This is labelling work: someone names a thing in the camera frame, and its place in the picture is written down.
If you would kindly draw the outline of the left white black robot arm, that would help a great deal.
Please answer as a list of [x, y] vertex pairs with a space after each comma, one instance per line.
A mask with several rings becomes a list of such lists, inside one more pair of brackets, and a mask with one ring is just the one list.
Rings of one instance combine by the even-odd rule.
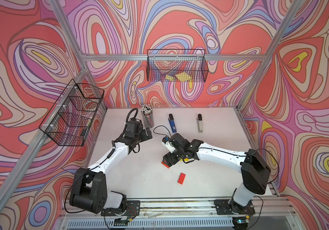
[[126, 121], [125, 128], [118, 138], [113, 140], [112, 148], [96, 163], [88, 168], [79, 168], [74, 175], [70, 189], [69, 204], [82, 211], [98, 214], [104, 210], [123, 214], [127, 210], [127, 196], [109, 191], [107, 177], [114, 167], [140, 143], [150, 140], [152, 133], [140, 120], [132, 118]]

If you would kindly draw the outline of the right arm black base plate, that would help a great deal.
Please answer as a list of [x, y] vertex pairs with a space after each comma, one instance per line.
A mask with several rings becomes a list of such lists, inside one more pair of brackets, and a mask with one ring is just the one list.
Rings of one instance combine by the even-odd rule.
[[251, 200], [244, 207], [232, 199], [216, 199], [214, 200], [214, 205], [218, 215], [253, 216], [255, 214], [254, 205]]

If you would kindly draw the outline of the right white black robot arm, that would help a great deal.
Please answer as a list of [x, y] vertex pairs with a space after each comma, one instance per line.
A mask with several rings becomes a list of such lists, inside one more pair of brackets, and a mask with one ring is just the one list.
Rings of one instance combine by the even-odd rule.
[[178, 133], [164, 137], [162, 145], [168, 150], [163, 156], [162, 164], [168, 168], [179, 161], [185, 164], [209, 161], [240, 173], [242, 182], [228, 201], [233, 212], [240, 213], [243, 208], [250, 205], [254, 196], [265, 194], [271, 169], [258, 150], [249, 149], [247, 152], [242, 152], [222, 149], [197, 139], [188, 141]]

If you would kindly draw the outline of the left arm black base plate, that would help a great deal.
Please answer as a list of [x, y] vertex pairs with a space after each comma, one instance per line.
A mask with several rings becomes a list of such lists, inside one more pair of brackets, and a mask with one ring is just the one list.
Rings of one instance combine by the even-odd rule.
[[140, 214], [140, 200], [128, 200], [126, 204], [121, 204], [120, 207], [104, 209], [101, 216], [105, 217], [136, 217]]

